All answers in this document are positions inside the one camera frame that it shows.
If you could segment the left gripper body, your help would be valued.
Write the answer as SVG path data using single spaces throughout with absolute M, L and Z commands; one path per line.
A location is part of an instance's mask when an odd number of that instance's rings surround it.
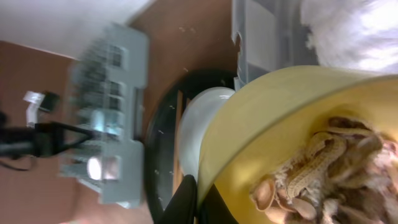
M 1 112 L 1 157 L 38 156 L 36 132 L 28 127 L 6 127 L 7 116 Z

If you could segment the yellow bowl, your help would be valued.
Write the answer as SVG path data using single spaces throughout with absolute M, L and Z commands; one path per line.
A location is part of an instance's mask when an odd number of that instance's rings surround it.
M 307 65 L 248 83 L 220 108 L 203 137 L 198 204 L 216 187 L 237 222 L 267 223 L 250 188 L 338 115 L 364 119 L 396 138 L 397 75 Z

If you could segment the blue cup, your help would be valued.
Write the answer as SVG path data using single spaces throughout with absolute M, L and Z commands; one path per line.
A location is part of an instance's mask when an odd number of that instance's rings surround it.
M 93 110 L 90 115 L 90 126 L 93 130 L 113 136 L 123 132 L 123 114 L 116 110 Z

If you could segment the white plate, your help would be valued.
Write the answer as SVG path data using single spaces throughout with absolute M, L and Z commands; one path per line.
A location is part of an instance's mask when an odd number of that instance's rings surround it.
M 183 112 L 179 131 L 179 162 L 183 175 L 198 179 L 201 142 L 218 110 L 235 94 L 226 87 L 213 87 L 200 92 Z

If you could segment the white napkin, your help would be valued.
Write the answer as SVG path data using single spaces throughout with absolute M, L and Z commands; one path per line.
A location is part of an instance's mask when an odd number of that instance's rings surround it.
M 300 22 L 320 65 L 397 73 L 397 0 L 303 0 Z

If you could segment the pink cup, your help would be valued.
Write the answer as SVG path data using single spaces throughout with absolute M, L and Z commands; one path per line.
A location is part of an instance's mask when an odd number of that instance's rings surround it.
M 93 180 L 119 179 L 119 161 L 117 157 L 93 156 L 86 165 L 89 178 Z

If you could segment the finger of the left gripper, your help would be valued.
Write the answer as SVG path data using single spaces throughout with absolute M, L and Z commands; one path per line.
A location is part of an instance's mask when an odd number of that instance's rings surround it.
M 54 139 L 42 137 L 38 140 L 37 157 L 52 157 L 69 149 L 80 146 L 86 141 L 92 140 L 92 137 L 83 137 L 74 142 L 65 143 L 63 139 Z
M 93 137 L 94 134 L 88 129 L 79 128 L 77 126 L 70 126 L 64 123 L 50 122 L 50 123 L 37 123 L 35 130 L 42 133 L 62 133 L 64 131 L 73 131 L 80 134 L 85 134 L 88 137 Z

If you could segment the peanut shells and food scraps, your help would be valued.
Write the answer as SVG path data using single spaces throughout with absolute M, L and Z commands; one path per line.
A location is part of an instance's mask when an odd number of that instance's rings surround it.
M 397 223 L 397 141 L 360 119 L 331 117 L 249 198 L 273 223 Z

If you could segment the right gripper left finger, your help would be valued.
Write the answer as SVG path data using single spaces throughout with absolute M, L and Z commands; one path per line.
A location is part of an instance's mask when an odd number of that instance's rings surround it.
M 193 224 L 197 206 L 197 182 L 192 175 L 183 177 L 157 224 Z

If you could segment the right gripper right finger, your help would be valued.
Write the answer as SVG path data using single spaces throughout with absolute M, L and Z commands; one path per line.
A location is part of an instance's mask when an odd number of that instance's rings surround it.
M 238 224 L 215 185 L 212 185 L 198 212 L 199 224 Z

